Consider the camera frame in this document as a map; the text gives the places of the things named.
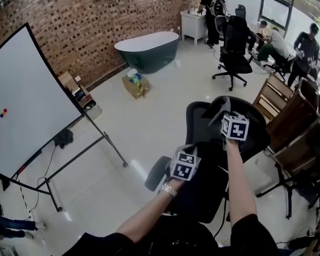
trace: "brick wall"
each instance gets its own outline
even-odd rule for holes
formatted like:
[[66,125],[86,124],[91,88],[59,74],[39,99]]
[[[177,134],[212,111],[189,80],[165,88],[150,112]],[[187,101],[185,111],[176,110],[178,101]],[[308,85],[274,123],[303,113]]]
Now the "brick wall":
[[121,40],[176,29],[179,12],[199,0],[3,0],[0,44],[28,22],[57,75],[88,86],[124,63]]

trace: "backpack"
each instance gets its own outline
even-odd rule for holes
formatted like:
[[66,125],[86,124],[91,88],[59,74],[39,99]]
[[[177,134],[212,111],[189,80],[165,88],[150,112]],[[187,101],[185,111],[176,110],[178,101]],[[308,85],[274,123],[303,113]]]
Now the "backpack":
[[223,0],[212,0],[209,10],[211,14],[215,17],[219,15],[225,15],[225,7]]

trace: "wooden chair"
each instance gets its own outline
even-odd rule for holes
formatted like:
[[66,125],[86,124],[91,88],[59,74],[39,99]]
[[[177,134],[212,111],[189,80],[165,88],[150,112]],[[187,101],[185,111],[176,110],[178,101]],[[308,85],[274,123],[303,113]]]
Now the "wooden chair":
[[271,74],[253,104],[264,115],[268,123],[285,107],[292,94],[293,91],[284,82]]

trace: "whiteboard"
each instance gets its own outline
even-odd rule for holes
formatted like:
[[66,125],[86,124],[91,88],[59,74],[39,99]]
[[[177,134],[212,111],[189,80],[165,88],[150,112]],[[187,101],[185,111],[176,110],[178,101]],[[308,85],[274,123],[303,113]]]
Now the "whiteboard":
[[27,26],[0,47],[0,173],[7,177],[81,116],[49,71]]

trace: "black shirt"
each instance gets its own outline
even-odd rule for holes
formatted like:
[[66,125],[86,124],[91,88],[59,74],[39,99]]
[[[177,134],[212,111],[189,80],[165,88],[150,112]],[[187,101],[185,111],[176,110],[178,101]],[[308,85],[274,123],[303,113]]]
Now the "black shirt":
[[95,237],[85,233],[63,256],[72,255],[251,255],[279,256],[269,231],[252,214],[237,222],[231,230],[231,247],[218,248],[208,229],[178,216],[162,216],[150,233],[134,244],[128,237],[113,233]]
[[304,71],[305,73],[309,73],[310,66],[308,58],[312,58],[313,61],[318,61],[320,46],[315,38],[311,40],[308,33],[301,32],[294,43],[294,49],[296,49],[297,47],[300,51],[303,51],[305,53],[305,56],[302,59],[295,57],[295,61],[302,71]]
[[201,5],[205,6],[206,8],[206,16],[212,16],[210,11],[211,2],[212,0],[201,0]]

